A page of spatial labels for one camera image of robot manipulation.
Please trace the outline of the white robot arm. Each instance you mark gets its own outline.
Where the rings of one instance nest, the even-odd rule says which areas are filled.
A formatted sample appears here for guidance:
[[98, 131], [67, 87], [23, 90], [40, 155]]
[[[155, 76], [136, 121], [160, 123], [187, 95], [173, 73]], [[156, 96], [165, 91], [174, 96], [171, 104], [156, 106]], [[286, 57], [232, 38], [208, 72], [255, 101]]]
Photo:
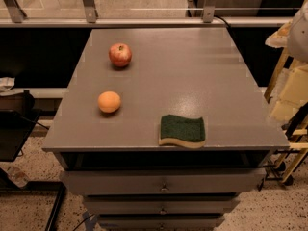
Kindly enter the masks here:
[[301, 62], [308, 62], [308, 2], [295, 14], [287, 36], [289, 54]]

